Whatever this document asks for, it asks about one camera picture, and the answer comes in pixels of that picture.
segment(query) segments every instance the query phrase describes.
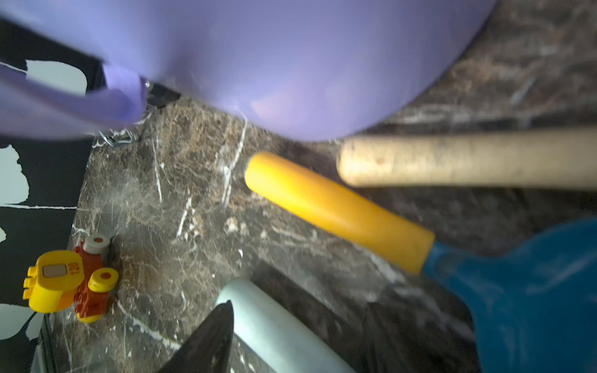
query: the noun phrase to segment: black surface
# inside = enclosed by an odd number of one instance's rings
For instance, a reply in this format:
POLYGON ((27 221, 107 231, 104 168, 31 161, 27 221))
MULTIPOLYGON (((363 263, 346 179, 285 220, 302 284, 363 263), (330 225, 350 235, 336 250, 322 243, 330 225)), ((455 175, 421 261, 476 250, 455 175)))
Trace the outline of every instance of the black surface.
MULTIPOLYGON (((12 145, 29 182, 28 206, 77 206, 91 140, 44 143, 0 137, 0 148, 12 145)), ((26 306, 22 300, 27 268, 51 250, 66 249, 74 209, 0 208, 0 303, 26 306)))
POLYGON ((167 104, 173 103, 180 98, 180 93, 169 90, 161 84, 153 83, 151 90, 147 93, 147 103, 161 109, 167 104))
POLYGON ((44 367, 46 373, 57 373, 56 360, 54 358, 54 339, 50 327, 50 320, 48 315, 44 316, 44 322, 41 325, 39 332, 40 344, 44 354, 44 367))
POLYGON ((215 307, 158 373, 225 373, 233 331, 234 312, 228 301, 215 307))

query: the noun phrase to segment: wooden handle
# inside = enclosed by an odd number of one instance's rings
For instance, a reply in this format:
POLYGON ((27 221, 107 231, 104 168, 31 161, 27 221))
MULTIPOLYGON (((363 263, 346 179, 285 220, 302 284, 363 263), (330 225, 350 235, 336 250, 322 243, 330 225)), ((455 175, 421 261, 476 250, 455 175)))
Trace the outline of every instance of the wooden handle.
POLYGON ((416 137, 355 137, 338 156, 352 186, 597 189, 597 127, 416 137))
POLYGON ((251 158, 245 182, 273 203, 414 275, 420 272, 435 240, 433 232, 268 152, 251 158))

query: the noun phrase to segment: toy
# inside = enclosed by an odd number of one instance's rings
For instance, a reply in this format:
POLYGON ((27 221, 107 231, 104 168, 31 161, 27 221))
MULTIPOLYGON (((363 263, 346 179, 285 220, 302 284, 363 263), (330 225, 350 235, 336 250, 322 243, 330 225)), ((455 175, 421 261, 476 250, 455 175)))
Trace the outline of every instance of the toy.
POLYGON ((27 271, 23 299, 40 313, 58 312, 77 302, 79 321, 99 320, 106 313, 110 292, 119 277, 116 270, 103 266, 109 250, 110 238, 95 234, 73 251, 46 252, 27 271))
POLYGON ((597 371, 597 219, 563 224, 483 258, 271 153, 245 172, 254 192, 462 299, 485 373, 597 371))

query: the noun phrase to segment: purple plastic object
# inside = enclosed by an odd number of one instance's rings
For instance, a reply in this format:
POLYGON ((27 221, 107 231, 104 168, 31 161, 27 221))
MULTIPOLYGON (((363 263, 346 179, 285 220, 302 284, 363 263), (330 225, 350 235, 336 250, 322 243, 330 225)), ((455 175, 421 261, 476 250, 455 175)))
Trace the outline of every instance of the purple plastic object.
POLYGON ((0 66, 0 130, 33 138, 68 138, 124 128, 143 115, 146 89, 139 75, 103 64, 106 89, 79 97, 29 82, 0 66))
POLYGON ((3 0, 0 16, 309 141, 359 131, 414 99, 495 1, 3 0))

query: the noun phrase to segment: black pointed object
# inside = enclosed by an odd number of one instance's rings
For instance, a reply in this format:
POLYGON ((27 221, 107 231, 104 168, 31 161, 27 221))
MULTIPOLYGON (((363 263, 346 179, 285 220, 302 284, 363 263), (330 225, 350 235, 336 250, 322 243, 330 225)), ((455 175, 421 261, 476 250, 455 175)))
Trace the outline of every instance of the black pointed object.
POLYGON ((230 301, 219 304, 158 373, 224 373, 234 332, 230 301))

